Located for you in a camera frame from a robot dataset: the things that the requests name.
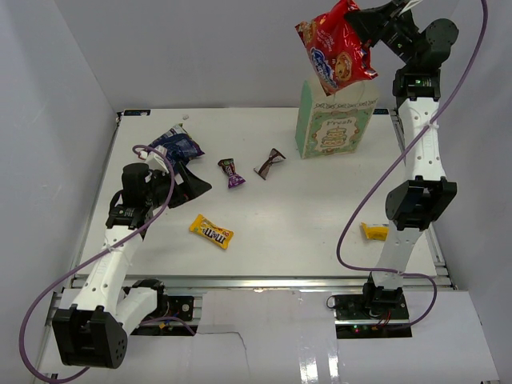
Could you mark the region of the yellow M&M's packet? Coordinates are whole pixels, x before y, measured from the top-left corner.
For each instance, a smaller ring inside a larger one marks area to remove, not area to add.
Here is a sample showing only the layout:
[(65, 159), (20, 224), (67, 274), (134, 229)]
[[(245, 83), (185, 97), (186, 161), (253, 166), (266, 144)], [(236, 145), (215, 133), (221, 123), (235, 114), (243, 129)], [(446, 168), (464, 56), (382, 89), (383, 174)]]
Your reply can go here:
[(209, 240), (223, 250), (226, 250), (229, 247), (230, 241), (234, 236), (233, 231), (216, 226), (202, 214), (199, 214), (192, 222), (189, 227), (189, 231)]

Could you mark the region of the purple candy bar wrapper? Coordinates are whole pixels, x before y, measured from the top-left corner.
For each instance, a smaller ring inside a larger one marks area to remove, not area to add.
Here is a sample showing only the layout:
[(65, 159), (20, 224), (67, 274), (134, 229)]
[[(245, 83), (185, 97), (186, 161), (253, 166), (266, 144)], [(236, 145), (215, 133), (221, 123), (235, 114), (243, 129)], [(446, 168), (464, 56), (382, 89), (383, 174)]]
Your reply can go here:
[(232, 189), (241, 186), (246, 180), (236, 172), (234, 160), (232, 158), (224, 158), (218, 161), (218, 166), (222, 172), (228, 177), (228, 188)]

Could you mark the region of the blue chips snack bag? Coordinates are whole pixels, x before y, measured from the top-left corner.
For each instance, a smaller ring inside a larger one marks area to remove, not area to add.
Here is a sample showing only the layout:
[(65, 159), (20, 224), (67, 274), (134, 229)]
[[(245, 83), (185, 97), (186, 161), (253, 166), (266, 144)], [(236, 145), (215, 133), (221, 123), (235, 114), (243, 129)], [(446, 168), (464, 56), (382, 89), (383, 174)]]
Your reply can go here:
[(162, 146), (169, 160), (188, 162), (204, 155), (203, 150), (184, 129), (182, 123), (175, 124), (156, 138), (149, 147)]

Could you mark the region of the red cookie snack bag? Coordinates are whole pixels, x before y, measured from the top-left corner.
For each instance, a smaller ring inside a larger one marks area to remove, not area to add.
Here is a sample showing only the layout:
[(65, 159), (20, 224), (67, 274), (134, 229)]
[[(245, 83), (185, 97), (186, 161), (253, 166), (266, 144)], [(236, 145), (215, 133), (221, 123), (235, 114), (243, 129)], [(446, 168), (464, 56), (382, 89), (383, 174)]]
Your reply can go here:
[(341, 0), (329, 12), (295, 26), (327, 96), (378, 76), (371, 66), (370, 51), (345, 20), (349, 12), (358, 9), (356, 2)]

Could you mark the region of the yellow candy bar packet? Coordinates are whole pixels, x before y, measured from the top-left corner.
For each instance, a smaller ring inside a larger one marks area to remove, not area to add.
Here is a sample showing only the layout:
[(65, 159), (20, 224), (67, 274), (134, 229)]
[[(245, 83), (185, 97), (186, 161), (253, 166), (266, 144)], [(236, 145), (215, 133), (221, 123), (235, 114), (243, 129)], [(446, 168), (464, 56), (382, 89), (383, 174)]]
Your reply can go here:
[(361, 228), (368, 240), (384, 242), (389, 233), (388, 224), (367, 224), (365, 222), (362, 222)]

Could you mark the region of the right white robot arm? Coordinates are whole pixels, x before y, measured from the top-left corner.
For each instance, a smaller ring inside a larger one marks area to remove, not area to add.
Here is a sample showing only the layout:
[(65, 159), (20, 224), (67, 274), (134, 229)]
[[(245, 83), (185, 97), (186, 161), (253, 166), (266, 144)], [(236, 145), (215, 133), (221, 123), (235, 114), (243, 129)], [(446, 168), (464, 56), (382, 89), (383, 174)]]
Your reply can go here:
[(381, 256), (363, 287), (361, 308), (369, 318), (381, 318), (400, 305), (403, 273), (416, 242), (439, 219), (458, 192), (446, 178), (438, 144), (440, 77), (458, 38), (458, 28), (440, 18), (420, 30), (413, 18), (414, 1), (391, 1), (353, 10), (345, 20), (363, 45), (383, 42), (404, 62), (393, 81), (393, 95), (403, 127), (405, 180), (386, 197), (389, 220)]

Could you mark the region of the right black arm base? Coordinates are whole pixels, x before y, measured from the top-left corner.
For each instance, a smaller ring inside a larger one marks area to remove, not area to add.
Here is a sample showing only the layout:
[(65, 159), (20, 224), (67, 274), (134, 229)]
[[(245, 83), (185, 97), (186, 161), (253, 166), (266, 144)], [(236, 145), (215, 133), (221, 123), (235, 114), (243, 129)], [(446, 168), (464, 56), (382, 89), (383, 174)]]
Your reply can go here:
[(365, 307), (362, 294), (331, 295), (326, 307), (333, 312), (337, 340), (411, 338), (406, 300), (392, 309)]

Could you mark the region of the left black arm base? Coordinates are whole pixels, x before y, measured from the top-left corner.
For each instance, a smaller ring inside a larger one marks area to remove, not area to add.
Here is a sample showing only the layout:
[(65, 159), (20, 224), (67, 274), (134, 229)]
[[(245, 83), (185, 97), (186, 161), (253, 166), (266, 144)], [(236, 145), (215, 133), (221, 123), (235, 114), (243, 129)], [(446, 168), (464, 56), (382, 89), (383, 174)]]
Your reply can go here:
[(152, 314), (146, 316), (145, 325), (131, 334), (137, 336), (194, 336), (198, 326), (194, 320), (193, 296), (163, 295), (163, 303)]

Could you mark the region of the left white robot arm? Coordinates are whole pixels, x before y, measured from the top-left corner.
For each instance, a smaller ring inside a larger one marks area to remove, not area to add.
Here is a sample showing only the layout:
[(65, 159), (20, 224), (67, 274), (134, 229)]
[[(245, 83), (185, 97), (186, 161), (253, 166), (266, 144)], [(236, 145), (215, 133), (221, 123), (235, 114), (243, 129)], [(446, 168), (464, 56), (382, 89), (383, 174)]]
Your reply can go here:
[(110, 201), (102, 256), (69, 307), (59, 309), (52, 328), (66, 366), (116, 369), (129, 335), (144, 321), (169, 312), (164, 285), (155, 278), (123, 285), (131, 261), (159, 208), (175, 208), (211, 189), (182, 163), (181, 182), (172, 185), (165, 170), (131, 163), (122, 170), (122, 189)]

